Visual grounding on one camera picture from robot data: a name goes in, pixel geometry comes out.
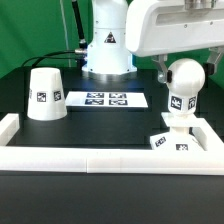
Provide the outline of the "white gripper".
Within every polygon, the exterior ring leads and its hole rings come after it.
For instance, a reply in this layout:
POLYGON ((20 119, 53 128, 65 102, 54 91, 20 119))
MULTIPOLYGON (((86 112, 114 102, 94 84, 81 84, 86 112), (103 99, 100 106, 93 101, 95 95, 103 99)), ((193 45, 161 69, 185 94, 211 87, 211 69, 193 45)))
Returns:
POLYGON ((210 48, 203 64, 207 76, 224 56, 224 0, 133 0, 126 19, 126 47, 139 57, 153 56, 158 81, 170 83, 169 53, 210 48))

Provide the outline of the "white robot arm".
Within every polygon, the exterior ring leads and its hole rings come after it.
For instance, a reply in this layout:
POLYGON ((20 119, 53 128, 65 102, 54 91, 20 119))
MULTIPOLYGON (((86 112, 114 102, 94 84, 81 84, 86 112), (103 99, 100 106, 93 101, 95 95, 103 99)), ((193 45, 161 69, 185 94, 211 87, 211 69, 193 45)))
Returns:
POLYGON ((132 57, 151 57, 158 80, 167 83, 172 53, 209 49, 205 73, 224 56, 224 0, 92 0, 93 40, 87 73, 121 75, 134 70, 132 57))

